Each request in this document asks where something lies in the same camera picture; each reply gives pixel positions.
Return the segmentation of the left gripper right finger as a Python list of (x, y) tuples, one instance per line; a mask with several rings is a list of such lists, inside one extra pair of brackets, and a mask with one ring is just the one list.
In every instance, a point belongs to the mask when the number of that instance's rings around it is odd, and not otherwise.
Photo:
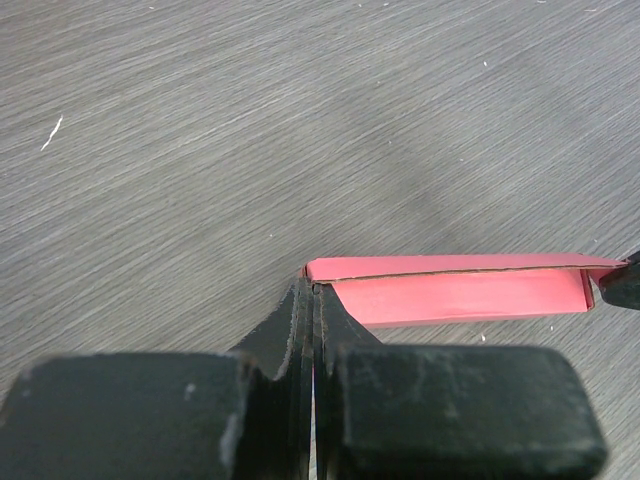
[(591, 479), (606, 440), (583, 383), (534, 346), (385, 344), (313, 289), (321, 479)]

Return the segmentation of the pink paper box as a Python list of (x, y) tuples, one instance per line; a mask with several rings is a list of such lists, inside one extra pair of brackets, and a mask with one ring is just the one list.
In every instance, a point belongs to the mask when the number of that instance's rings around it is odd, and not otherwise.
[(593, 282), (626, 265), (577, 253), (334, 257), (304, 274), (360, 324), (385, 328), (584, 313)]

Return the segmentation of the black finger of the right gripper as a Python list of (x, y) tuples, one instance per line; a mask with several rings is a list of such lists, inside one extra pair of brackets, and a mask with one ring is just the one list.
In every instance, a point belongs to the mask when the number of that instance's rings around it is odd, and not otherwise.
[(640, 252), (625, 259), (625, 265), (597, 281), (602, 300), (612, 306), (640, 309)]

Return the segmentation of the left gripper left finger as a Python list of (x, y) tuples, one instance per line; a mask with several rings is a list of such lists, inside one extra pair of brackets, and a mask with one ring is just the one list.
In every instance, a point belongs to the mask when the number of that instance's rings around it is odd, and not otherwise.
[(313, 298), (295, 281), (223, 353), (42, 359), (1, 409), (5, 479), (305, 479)]

